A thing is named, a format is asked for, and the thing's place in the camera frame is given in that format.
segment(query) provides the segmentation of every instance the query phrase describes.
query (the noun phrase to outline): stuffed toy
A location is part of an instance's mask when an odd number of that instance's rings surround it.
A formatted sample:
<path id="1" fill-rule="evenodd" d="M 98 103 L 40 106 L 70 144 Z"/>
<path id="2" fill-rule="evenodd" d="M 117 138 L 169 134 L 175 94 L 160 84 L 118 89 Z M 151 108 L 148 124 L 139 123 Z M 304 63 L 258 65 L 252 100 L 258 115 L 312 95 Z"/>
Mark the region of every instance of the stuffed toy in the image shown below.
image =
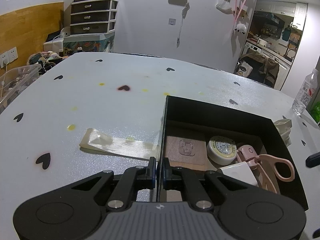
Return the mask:
<path id="1" fill-rule="evenodd" d="M 247 30 L 247 26 L 245 26 L 245 24 L 243 23 L 238 23 L 235 28 L 235 31 L 241 32 L 243 34 L 245 34 L 246 30 Z"/>

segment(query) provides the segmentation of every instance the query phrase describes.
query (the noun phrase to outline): scissors handle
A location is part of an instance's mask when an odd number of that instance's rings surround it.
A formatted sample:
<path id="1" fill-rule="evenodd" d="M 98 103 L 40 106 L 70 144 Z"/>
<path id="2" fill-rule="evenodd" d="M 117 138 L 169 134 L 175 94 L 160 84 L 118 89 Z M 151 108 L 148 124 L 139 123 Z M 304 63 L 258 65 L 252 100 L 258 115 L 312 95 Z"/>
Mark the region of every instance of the scissors handle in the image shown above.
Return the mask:
<path id="1" fill-rule="evenodd" d="M 257 158 L 257 161 L 268 162 L 279 180 L 282 180 L 284 182 L 290 182 L 290 181 L 294 180 L 294 174 L 295 174 L 294 167 L 290 161 L 288 161 L 286 159 L 282 159 L 282 158 L 277 158 L 277 157 L 274 157 L 274 156 L 268 155 L 268 154 L 260 154 L 256 158 Z M 291 175 L 289 178 L 285 178 L 280 175 L 280 173 L 278 172 L 278 170 L 276 168 L 276 163 L 284 163 L 289 167 L 290 172 L 291 172 Z"/>
<path id="2" fill-rule="evenodd" d="M 265 172 L 265 170 L 262 168 L 260 163 L 257 163 L 257 169 L 260 172 L 260 174 L 262 175 L 262 188 L 266 189 L 266 185 L 267 185 L 269 191 L 277 193 L 275 185 L 272 183 L 270 177 Z"/>

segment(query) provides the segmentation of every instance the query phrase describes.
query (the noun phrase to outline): small bottle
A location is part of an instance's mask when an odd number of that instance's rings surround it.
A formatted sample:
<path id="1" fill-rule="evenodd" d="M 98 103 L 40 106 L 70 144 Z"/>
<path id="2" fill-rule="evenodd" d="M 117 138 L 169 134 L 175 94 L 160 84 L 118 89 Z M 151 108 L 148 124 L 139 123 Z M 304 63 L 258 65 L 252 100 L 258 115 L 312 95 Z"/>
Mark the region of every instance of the small bottle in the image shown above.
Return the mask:
<path id="1" fill-rule="evenodd" d="M 313 69 L 312 73 L 306 76 L 298 95 L 293 101 L 292 110 L 297 115 L 301 115 L 310 103 L 312 95 L 318 87 L 317 76 L 318 70 Z"/>

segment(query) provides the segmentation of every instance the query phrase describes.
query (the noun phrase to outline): white charger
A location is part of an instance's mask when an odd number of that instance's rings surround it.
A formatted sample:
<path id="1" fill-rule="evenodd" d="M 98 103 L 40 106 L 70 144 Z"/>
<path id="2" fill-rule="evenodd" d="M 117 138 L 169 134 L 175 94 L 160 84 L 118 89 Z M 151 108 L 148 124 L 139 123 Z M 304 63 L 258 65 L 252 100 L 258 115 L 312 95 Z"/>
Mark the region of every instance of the white charger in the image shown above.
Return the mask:
<path id="1" fill-rule="evenodd" d="M 258 182 L 246 162 L 235 163 L 226 167 L 221 167 L 217 169 L 217 172 L 223 173 L 226 176 L 238 179 L 253 186 L 258 186 Z"/>

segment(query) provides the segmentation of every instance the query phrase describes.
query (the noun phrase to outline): water bottle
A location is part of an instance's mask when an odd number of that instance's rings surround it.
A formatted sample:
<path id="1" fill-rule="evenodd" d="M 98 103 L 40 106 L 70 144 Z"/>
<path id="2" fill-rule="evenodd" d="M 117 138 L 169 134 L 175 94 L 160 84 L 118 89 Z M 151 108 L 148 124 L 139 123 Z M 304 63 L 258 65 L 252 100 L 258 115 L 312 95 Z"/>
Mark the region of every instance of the water bottle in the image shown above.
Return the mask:
<path id="1" fill-rule="evenodd" d="M 310 103 L 312 95 L 318 86 L 317 76 L 318 70 L 313 69 L 312 73 L 306 76 L 298 95 L 293 101 L 292 110 L 297 115 L 301 115 L 302 112 L 307 108 L 307 105 Z"/>

